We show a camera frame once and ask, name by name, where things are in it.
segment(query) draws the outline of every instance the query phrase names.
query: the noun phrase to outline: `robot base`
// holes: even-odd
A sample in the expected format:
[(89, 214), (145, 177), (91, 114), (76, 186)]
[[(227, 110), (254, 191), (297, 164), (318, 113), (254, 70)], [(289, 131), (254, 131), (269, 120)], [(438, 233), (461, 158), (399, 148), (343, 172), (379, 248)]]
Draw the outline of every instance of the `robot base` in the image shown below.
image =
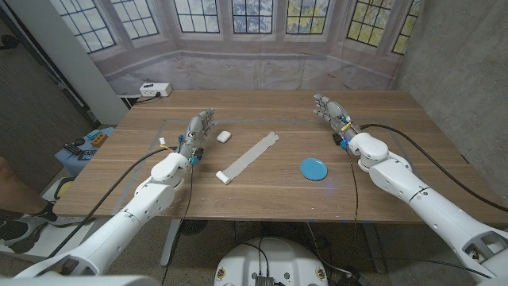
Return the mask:
[[(260, 238), (254, 238), (247, 243), (257, 247), (260, 244)], [(268, 259), (270, 274), (268, 278), (266, 278), (267, 262), (264, 255), (258, 253), (258, 249), (255, 247), (241, 244), (222, 258), (215, 272), (214, 285), (257, 286), (259, 284), (272, 286), (274, 283), (286, 286), (328, 285), (323, 264), (313, 253), (298, 243), (284, 238), (267, 237), (263, 238), (260, 248)], [(261, 256), (262, 277), (259, 276), (259, 255)]]

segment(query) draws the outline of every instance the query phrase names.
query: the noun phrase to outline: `concrete wall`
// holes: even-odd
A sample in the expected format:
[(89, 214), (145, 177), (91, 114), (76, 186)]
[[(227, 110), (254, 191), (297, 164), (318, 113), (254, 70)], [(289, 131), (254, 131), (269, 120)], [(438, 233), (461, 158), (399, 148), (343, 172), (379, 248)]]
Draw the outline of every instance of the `concrete wall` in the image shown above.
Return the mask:
[(425, 0), (394, 88), (414, 96), (508, 203), (506, 11), (506, 0)]

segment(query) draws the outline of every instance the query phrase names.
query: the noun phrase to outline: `table surface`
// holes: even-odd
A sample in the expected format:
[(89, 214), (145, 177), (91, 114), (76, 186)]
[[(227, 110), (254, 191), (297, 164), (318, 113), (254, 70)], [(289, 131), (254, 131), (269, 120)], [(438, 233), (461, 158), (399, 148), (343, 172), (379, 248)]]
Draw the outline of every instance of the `table surface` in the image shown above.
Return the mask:
[[(356, 193), (345, 151), (335, 146), (333, 130), (313, 114), (313, 95), (319, 92), (347, 109), (356, 124), (380, 123), (412, 137), (457, 179), (481, 196), (501, 203), (452, 142), (410, 94), (402, 91), (173, 91), (168, 98), (140, 104), (127, 113), (105, 144), (83, 169), (55, 206), (59, 215), (86, 215), (118, 177), (136, 160), (159, 148), (159, 137), (177, 145), (190, 119), (215, 108), (219, 122), (194, 166), (187, 218), (278, 221), (351, 222)], [(215, 138), (231, 132), (225, 144)], [(274, 131), (280, 139), (252, 162), (229, 185), (215, 173), (229, 167), (260, 139)], [(371, 127), (367, 131), (407, 159), (428, 185), (481, 222), (507, 223), (508, 215), (469, 195), (439, 171), (409, 142), (395, 133)], [(133, 197), (153, 165), (167, 154), (158, 153), (134, 168), (95, 213), (110, 216)], [(300, 172), (306, 158), (322, 160), (328, 175), (310, 181)], [(360, 222), (416, 223), (421, 219), (402, 201), (377, 188), (353, 158), (358, 184)], [(190, 196), (191, 172), (183, 188), (162, 214), (182, 218)]]

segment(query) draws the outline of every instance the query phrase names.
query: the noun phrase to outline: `gray wall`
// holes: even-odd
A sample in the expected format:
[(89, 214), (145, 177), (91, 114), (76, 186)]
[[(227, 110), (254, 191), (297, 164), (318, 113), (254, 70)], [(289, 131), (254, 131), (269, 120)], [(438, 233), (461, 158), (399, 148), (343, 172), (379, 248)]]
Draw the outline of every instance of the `gray wall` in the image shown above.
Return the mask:
[(396, 90), (408, 91), (508, 203), (508, 2), (425, 0)]
[(75, 39), (50, 1), (7, 1), (102, 124), (118, 124), (127, 107)]

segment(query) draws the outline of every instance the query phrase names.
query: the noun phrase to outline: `window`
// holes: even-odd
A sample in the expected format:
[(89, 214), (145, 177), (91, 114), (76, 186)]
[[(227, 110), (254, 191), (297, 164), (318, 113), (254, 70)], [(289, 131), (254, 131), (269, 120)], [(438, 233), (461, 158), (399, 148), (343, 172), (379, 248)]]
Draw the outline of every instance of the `window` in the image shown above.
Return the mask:
[(348, 38), (377, 47), (393, 4), (394, 0), (358, 0)]
[(131, 39), (159, 33), (146, 0), (111, 0)]
[(288, 34), (323, 34), (329, 0), (289, 0)]
[(51, 0), (51, 3), (88, 53), (115, 44), (92, 0)]
[(180, 28), (184, 33), (219, 33), (215, 0), (175, 0)]
[(271, 33), (273, 0), (232, 0), (235, 33)]
[(420, 13), (420, 5), (422, 0), (413, 0), (411, 4), (410, 12), (407, 14), (404, 26), (402, 27), (400, 34), (398, 35), (397, 42), (394, 46), (394, 52), (403, 55), (406, 51), (407, 42), (410, 40), (411, 31), (413, 31), (414, 23)]

